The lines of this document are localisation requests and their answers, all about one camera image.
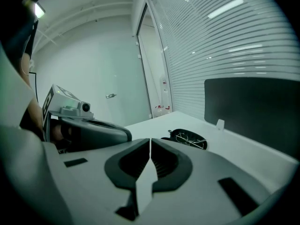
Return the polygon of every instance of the small camera lens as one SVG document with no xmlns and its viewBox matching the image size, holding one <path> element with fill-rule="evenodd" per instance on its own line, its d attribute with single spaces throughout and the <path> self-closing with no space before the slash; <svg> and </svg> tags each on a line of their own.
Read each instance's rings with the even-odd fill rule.
<svg viewBox="0 0 300 225">
<path fill-rule="evenodd" d="M 90 110 L 90 105 L 88 105 L 87 103 L 84 103 L 82 105 L 82 109 L 85 111 L 85 112 L 88 112 Z"/>
</svg>

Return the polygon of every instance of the window blinds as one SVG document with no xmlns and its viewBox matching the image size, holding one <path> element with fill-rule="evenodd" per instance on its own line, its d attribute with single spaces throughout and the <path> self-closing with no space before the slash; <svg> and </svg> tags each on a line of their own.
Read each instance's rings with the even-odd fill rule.
<svg viewBox="0 0 300 225">
<path fill-rule="evenodd" d="M 174 111 L 204 120 L 204 81 L 299 81 L 298 39 L 274 0 L 148 0 L 162 40 Z"/>
</svg>

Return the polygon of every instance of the ceiling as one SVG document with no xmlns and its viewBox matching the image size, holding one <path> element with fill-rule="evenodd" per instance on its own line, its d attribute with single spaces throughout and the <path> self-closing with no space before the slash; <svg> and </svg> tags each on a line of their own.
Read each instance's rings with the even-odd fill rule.
<svg viewBox="0 0 300 225">
<path fill-rule="evenodd" d="M 45 14 L 39 19 L 33 52 L 81 24 L 116 15 L 131 14 L 133 0 L 39 0 Z"/>
</svg>

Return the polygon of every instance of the door handle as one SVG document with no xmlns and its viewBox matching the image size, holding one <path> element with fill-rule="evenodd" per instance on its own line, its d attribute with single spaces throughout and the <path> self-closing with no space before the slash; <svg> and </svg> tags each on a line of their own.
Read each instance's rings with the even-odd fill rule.
<svg viewBox="0 0 300 225">
<path fill-rule="evenodd" d="M 106 95 L 106 98 L 113 98 L 113 97 L 115 97 L 115 96 L 117 96 L 117 94 L 109 94 L 109 95 Z"/>
</svg>

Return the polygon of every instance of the person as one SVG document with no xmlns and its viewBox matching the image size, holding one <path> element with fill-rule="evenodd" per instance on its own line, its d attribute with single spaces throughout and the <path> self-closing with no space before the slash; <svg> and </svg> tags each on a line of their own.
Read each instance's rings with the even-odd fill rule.
<svg viewBox="0 0 300 225">
<path fill-rule="evenodd" d="M 11 64 L 29 86 L 30 59 L 38 28 L 38 19 L 35 16 L 35 3 L 37 1 L 9 0 L 9 3 L 12 4 L 10 9 L 5 6 L 8 1 L 2 0 L 1 2 L 2 17 L 6 21 L 2 22 L 0 41 Z M 39 106 L 36 97 L 29 103 L 20 127 L 34 132 L 42 141 L 44 140 L 42 108 Z M 64 139 L 61 125 L 58 122 L 51 128 L 51 138 L 54 143 Z"/>
</svg>

